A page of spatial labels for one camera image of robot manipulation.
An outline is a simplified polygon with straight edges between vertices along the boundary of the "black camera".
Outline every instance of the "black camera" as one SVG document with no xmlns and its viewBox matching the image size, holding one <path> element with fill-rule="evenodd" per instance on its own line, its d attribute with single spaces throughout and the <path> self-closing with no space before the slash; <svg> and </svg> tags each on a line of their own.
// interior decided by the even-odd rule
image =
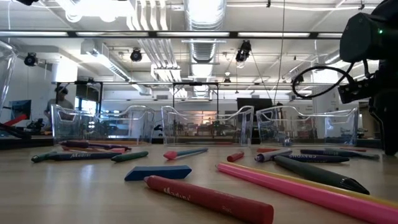
<svg viewBox="0 0 398 224">
<path fill-rule="evenodd" d="M 39 60 L 37 60 L 36 53 L 28 53 L 27 57 L 24 60 L 25 65 L 29 67 L 34 67 L 39 63 Z"/>
<path fill-rule="evenodd" d="M 238 53 L 236 54 L 236 61 L 237 62 L 244 62 L 248 57 L 250 56 L 250 51 L 251 51 L 251 44 L 250 41 L 244 40 L 241 48 L 238 50 Z"/>
<path fill-rule="evenodd" d="M 142 60 L 141 49 L 134 49 L 130 55 L 130 59 L 133 62 L 140 62 Z"/>
<path fill-rule="evenodd" d="M 33 2 L 38 2 L 39 0 L 17 0 L 22 4 L 25 4 L 27 6 L 31 6 L 33 4 Z"/>
</svg>

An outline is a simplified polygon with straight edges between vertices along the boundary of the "blue eraser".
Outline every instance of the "blue eraser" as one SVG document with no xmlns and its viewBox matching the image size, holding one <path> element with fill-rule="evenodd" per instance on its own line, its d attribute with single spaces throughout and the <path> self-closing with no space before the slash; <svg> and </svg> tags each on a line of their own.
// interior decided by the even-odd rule
<svg viewBox="0 0 398 224">
<path fill-rule="evenodd" d="M 184 179 L 192 169 L 189 166 L 136 166 L 124 181 L 144 180 L 145 177 L 156 175 L 168 179 Z"/>
</svg>

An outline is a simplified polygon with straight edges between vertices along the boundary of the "pink crayon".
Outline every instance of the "pink crayon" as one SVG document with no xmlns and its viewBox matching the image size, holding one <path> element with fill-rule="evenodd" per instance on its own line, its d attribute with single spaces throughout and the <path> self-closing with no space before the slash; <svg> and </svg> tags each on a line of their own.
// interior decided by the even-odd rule
<svg viewBox="0 0 398 224">
<path fill-rule="evenodd" d="M 220 172 L 321 205 L 337 212 L 351 215 L 352 217 L 370 223 L 398 223 L 398 209 L 387 207 L 379 203 L 330 192 L 328 190 L 299 184 L 270 175 L 259 174 L 227 164 L 218 164 L 217 168 Z"/>
<path fill-rule="evenodd" d="M 208 150 L 208 148 L 201 148 L 201 149 L 192 149 L 192 150 L 185 150 L 185 151 L 168 151 L 166 152 L 163 156 L 168 159 L 175 159 L 178 156 L 185 156 L 185 155 L 189 155 L 189 154 L 193 154 L 193 153 L 199 153 L 199 152 L 206 152 Z"/>
</svg>

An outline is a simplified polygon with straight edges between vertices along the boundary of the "clear plastic tray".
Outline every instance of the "clear plastic tray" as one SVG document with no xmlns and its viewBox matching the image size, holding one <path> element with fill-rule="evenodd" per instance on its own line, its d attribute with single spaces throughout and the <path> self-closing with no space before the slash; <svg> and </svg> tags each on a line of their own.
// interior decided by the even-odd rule
<svg viewBox="0 0 398 224">
<path fill-rule="evenodd" d="M 303 114 L 293 106 L 256 112 L 261 144 L 276 146 L 354 145 L 358 109 Z"/>
<path fill-rule="evenodd" d="M 89 140 L 101 144 L 142 146 L 152 142 L 155 111 L 129 106 L 116 114 L 90 114 L 52 105 L 54 143 Z"/>
<path fill-rule="evenodd" d="M 178 112 L 162 107 L 165 146 L 250 146 L 254 108 L 242 107 L 234 114 Z"/>
<path fill-rule="evenodd" d="M 0 115 L 10 83 L 12 70 L 17 59 L 17 50 L 9 44 L 0 41 Z"/>
</svg>

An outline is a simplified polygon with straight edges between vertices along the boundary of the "wooden table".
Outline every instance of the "wooden table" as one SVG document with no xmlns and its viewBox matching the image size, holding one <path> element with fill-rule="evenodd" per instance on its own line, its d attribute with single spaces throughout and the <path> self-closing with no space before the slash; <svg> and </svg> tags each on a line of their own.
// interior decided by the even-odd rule
<svg viewBox="0 0 398 224">
<path fill-rule="evenodd" d="M 245 158 L 237 161 L 238 164 L 295 176 L 272 162 L 256 163 L 254 156 L 257 147 L 213 147 L 208 152 L 169 162 L 162 155 L 171 148 L 160 145 L 137 147 L 133 151 L 148 150 L 149 156 L 119 164 L 109 160 L 31 163 L 33 155 L 50 151 L 53 147 L 1 151 L 1 223 L 242 223 L 149 190 L 143 182 L 124 181 L 124 176 L 134 166 L 164 165 L 190 166 L 193 171 L 184 181 L 191 184 L 273 205 L 274 223 L 362 223 L 347 215 L 216 171 L 217 163 L 224 161 L 228 155 L 243 150 Z M 369 152 L 382 154 L 377 150 Z M 383 156 L 380 161 L 352 159 L 344 164 L 317 166 L 356 179 L 373 196 L 398 201 L 396 158 Z"/>
</svg>

